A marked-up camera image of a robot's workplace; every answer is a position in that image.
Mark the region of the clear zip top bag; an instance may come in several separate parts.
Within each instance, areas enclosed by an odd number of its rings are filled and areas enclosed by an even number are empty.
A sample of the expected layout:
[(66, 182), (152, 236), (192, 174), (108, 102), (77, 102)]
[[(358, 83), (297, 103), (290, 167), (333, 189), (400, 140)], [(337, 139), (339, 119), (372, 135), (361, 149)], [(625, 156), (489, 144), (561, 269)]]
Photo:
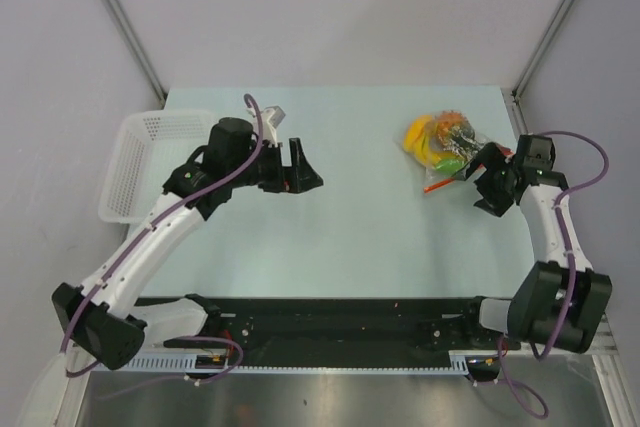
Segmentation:
[(425, 170), (425, 194), (454, 182), (458, 172), (489, 142), (489, 137), (455, 110), (415, 118), (399, 139), (402, 150)]

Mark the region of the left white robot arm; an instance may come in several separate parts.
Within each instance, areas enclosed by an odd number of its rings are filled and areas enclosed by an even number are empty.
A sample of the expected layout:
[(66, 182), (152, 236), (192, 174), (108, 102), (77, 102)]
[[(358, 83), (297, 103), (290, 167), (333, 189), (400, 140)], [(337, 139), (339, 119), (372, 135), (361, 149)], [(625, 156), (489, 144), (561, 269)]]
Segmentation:
[(221, 334), (217, 309), (189, 294), (177, 301), (135, 305), (141, 292), (171, 252), (234, 190), (256, 186), (268, 193), (301, 194), (324, 181), (307, 161), (301, 142), (289, 141), (290, 165), (281, 146), (262, 127), (226, 117), (213, 125), (207, 144), (177, 167), (146, 221), (81, 285), (60, 284), (52, 303), (64, 330), (63, 343), (75, 343), (110, 370), (125, 366), (147, 345), (189, 337), (214, 344)]

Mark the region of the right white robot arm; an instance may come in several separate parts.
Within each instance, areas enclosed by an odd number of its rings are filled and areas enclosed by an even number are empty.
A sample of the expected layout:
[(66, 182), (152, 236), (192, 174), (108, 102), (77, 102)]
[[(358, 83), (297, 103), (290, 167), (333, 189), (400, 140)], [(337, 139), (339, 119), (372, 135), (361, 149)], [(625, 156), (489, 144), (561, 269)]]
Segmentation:
[(570, 214), (571, 195), (597, 181), (568, 185), (554, 168), (554, 135), (523, 134), (512, 155), (489, 142), (458, 173), (474, 181), (477, 208), (495, 217), (520, 209), (534, 256), (512, 298), (484, 297), (479, 313), (461, 323), (462, 338), (473, 348), (486, 347), (499, 332), (529, 344), (538, 360), (554, 349), (582, 354), (611, 298), (611, 279), (594, 271)]

